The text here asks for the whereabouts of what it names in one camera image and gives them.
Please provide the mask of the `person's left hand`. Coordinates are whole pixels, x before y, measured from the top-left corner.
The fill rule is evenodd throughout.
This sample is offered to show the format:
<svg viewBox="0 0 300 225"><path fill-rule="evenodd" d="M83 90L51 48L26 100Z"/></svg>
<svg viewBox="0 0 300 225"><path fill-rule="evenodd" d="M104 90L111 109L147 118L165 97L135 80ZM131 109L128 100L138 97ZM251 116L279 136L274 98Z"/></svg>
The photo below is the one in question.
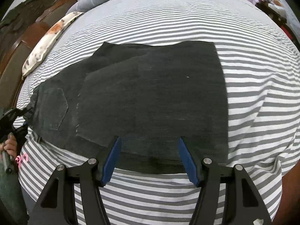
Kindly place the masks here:
<svg viewBox="0 0 300 225"><path fill-rule="evenodd" d="M13 133L9 133L6 141L0 145L1 153L5 151L9 156L11 161L15 161L17 157L17 141Z"/></svg>

